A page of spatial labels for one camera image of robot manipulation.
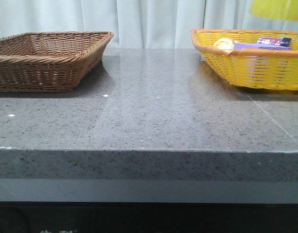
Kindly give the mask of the yellow tape roll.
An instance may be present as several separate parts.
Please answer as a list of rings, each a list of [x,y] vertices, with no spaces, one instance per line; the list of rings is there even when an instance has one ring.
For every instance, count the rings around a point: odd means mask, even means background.
[[[250,13],[269,19],[298,21],[298,0],[253,0]]]

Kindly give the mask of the white curtain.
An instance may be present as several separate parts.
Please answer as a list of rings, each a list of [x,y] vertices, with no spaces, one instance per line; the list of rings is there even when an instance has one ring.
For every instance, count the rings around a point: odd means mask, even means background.
[[[250,14],[249,0],[0,0],[0,38],[25,32],[111,31],[110,48],[190,49],[192,29],[298,31]]]

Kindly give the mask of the croissant bread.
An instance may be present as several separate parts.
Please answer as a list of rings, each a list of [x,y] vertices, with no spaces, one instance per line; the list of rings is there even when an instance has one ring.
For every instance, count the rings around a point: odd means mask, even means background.
[[[221,38],[214,43],[214,47],[221,50],[233,50],[234,49],[234,40],[230,38]]]

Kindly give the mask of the brown wicker basket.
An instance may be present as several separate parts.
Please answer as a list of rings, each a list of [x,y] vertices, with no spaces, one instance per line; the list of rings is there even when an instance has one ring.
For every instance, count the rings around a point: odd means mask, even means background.
[[[113,36],[66,31],[0,38],[0,92],[72,91],[102,60]]]

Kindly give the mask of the purple foam block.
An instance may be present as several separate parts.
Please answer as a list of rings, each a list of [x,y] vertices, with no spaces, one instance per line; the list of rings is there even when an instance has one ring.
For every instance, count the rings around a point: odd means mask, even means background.
[[[235,50],[241,49],[268,49],[268,50],[290,50],[290,47],[277,46],[270,44],[257,44],[257,43],[247,43],[247,42],[237,42],[234,44]]]

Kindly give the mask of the yellow woven basket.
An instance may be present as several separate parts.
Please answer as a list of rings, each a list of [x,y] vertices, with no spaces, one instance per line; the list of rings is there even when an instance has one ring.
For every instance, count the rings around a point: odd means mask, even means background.
[[[298,32],[253,29],[193,29],[194,47],[209,66],[235,86],[254,89],[298,91]],[[289,37],[290,50],[243,48],[221,50],[214,43],[221,38],[253,43],[259,37]]]

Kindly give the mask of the colourful snack packet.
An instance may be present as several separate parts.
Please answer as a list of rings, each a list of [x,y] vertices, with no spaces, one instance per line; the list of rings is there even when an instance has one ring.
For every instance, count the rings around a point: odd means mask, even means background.
[[[257,40],[257,44],[275,45],[289,47],[292,43],[292,38],[289,37],[265,37],[261,36]]]

